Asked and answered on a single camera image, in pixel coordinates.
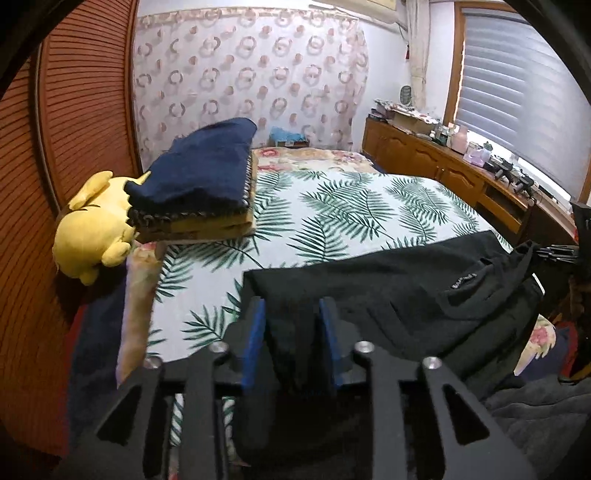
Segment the wooden sideboard cabinet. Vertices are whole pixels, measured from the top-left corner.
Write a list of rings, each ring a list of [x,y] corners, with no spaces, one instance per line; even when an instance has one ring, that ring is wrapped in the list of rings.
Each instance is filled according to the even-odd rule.
[[[517,195],[494,175],[453,150],[369,117],[362,153],[382,170],[436,180],[473,207],[512,244],[576,243],[575,225],[543,200]]]

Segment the circle patterned curtain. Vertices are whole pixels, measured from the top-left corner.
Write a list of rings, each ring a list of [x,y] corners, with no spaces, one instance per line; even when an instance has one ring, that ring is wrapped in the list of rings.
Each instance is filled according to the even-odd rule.
[[[235,117],[256,124],[256,147],[283,129],[317,148],[349,150],[368,74],[355,17],[253,7],[142,16],[133,52],[142,165],[175,139]]]

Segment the grey zebra window blind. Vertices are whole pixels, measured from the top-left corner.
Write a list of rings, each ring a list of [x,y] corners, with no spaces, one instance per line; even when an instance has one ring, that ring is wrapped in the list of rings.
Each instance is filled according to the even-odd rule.
[[[456,121],[525,159],[571,196],[586,179],[590,104],[523,17],[465,7]]]

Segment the tied beige curtain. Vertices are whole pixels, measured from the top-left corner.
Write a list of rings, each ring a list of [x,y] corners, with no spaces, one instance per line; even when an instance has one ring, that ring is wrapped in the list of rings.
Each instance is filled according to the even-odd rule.
[[[406,3],[412,102],[417,110],[424,111],[431,39],[430,1],[407,0]]]

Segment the small round fan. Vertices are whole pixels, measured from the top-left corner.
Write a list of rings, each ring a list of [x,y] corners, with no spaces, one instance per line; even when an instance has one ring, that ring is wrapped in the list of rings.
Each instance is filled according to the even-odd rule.
[[[405,107],[410,107],[413,104],[413,93],[411,85],[404,85],[401,87],[399,99],[400,103]]]

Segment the spare black gripper on sideboard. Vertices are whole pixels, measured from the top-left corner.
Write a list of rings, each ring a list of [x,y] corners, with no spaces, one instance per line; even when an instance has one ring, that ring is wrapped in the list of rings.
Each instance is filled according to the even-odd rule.
[[[484,168],[494,175],[496,181],[506,183],[515,194],[534,198],[535,181],[527,174],[516,170],[512,163],[493,156],[485,162]]]

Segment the box with blue cloth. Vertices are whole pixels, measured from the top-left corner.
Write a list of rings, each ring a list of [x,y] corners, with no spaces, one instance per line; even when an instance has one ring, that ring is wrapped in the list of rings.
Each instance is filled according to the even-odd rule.
[[[270,130],[269,145],[276,148],[300,149],[307,148],[310,141],[301,133],[294,133],[280,127]]]

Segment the yellow plush toy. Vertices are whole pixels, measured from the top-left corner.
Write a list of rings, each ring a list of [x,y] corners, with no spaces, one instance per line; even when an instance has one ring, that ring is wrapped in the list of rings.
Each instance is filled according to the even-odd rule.
[[[59,221],[52,254],[58,271],[90,286],[102,267],[124,263],[131,251],[135,229],[127,223],[130,208],[126,184],[140,186],[149,178],[115,177],[98,172],[69,201]]]

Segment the black printed t-shirt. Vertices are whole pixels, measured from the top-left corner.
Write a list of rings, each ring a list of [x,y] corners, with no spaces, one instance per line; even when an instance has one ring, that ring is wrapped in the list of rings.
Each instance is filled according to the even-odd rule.
[[[288,465],[335,441],[315,322],[322,298],[363,339],[411,361],[444,363],[478,397],[514,370],[543,293],[538,247],[505,250],[490,231],[298,268],[247,271],[240,303],[266,303],[256,386],[238,400],[232,440],[249,465]]]

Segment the floral blanket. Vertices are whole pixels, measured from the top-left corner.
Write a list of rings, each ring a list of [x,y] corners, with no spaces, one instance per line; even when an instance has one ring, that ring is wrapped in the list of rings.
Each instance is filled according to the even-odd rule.
[[[257,166],[263,171],[341,171],[377,173],[373,163],[364,155],[344,150],[318,148],[290,149],[266,147],[252,151]]]

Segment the yellow patterned folded garment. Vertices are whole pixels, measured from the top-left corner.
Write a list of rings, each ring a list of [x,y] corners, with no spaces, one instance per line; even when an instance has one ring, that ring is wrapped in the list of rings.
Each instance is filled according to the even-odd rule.
[[[245,182],[245,207],[214,212],[144,213],[133,207],[127,212],[127,223],[135,229],[140,243],[207,243],[239,239],[252,234],[256,227],[256,177],[259,160],[249,152]]]

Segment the wooden louvered wardrobe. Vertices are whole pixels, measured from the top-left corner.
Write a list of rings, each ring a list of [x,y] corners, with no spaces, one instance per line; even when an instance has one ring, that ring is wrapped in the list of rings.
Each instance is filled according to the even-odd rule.
[[[67,449],[64,343],[82,291],[58,273],[59,214],[94,173],[140,170],[134,1],[1,5],[1,435]]]

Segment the palm leaf bedsheet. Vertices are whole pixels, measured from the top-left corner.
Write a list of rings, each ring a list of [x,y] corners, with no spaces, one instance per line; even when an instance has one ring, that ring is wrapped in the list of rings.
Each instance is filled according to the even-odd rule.
[[[492,232],[468,203],[437,181],[339,171],[266,171],[246,237],[172,244],[163,256],[147,350],[176,360],[221,341],[240,318],[247,271],[298,268],[382,250]]]

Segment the purple plastic container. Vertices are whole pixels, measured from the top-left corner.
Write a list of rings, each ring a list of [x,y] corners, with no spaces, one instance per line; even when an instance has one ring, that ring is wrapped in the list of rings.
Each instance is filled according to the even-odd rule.
[[[485,142],[483,145],[470,142],[464,155],[464,159],[472,165],[483,167],[490,159],[492,149],[492,145],[488,142]]]

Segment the navy folded garment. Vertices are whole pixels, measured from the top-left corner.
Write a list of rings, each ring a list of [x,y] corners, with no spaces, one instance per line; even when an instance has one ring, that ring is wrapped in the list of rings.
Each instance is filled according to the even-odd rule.
[[[131,207],[146,214],[245,208],[256,131],[249,118],[232,118],[174,140],[142,184],[125,184]]]

